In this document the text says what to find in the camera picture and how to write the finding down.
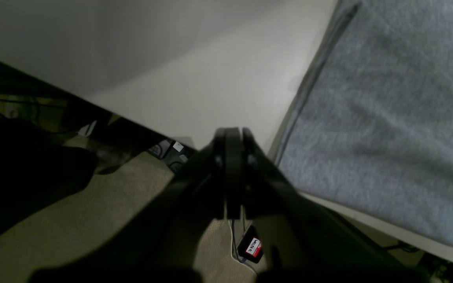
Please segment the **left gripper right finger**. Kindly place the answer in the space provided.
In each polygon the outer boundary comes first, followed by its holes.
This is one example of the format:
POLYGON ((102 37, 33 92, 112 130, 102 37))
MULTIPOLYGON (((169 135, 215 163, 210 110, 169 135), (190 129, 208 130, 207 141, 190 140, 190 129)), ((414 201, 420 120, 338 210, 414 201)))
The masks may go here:
POLYGON ((259 283, 428 283, 327 208, 303 197, 234 129, 234 201, 254 222, 268 261, 259 283))

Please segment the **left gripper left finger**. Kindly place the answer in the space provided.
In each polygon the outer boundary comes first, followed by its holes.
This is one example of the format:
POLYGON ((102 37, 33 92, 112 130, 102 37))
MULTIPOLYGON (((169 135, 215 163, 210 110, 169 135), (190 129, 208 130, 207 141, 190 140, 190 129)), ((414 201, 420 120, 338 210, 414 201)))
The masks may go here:
POLYGON ((30 282, 200 282, 193 262, 209 224, 225 216, 225 152, 233 137, 234 128, 218 129, 115 236, 76 261, 36 271, 30 282))

